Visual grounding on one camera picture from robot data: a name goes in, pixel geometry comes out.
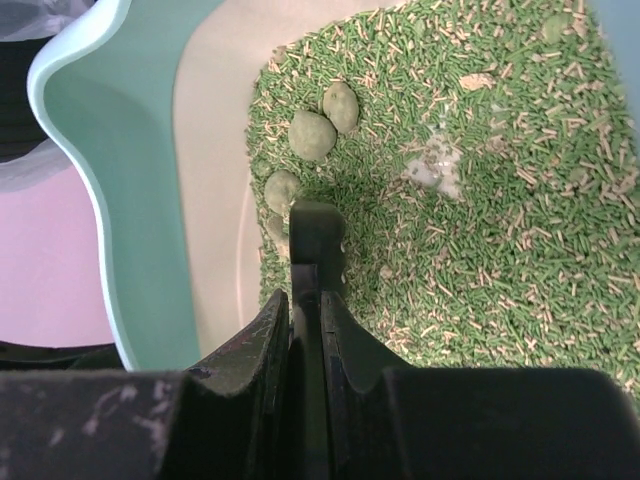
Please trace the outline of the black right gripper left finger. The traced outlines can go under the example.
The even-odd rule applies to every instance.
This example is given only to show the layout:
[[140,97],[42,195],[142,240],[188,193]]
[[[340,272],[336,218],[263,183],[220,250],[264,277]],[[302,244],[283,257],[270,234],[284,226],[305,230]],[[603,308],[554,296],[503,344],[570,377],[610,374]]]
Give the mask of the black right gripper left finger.
[[1,376],[5,479],[269,479],[287,295],[184,371]]

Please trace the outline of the black litter scoop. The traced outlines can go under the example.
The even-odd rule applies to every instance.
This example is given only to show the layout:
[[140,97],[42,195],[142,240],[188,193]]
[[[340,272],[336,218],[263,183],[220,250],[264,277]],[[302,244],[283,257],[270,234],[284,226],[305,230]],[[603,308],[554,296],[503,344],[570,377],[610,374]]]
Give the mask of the black litter scoop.
[[290,211],[293,336],[283,431],[286,479],[330,477],[321,296],[344,290],[344,232],[344,219],[332,205],[299,200]]

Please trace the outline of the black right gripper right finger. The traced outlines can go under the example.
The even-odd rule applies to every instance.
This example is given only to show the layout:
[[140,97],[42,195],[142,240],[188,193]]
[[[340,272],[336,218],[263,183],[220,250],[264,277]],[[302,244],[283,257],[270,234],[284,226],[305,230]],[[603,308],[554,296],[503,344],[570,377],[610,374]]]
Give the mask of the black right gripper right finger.
[[635,479],[627,396],[578,368],[418,368],[326,292],[321,326],[337,479]]

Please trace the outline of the teal plastic litter box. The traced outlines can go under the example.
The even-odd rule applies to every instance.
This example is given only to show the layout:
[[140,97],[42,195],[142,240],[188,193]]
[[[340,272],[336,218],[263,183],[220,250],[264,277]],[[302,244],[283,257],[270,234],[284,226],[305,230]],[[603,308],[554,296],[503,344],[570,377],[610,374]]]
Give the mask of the teal plastic litter box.
[[273,50],[374,1],[99,1],[36,55],[27,92],[96,217],[130,370],[183,369],[259,311],[245,128]]

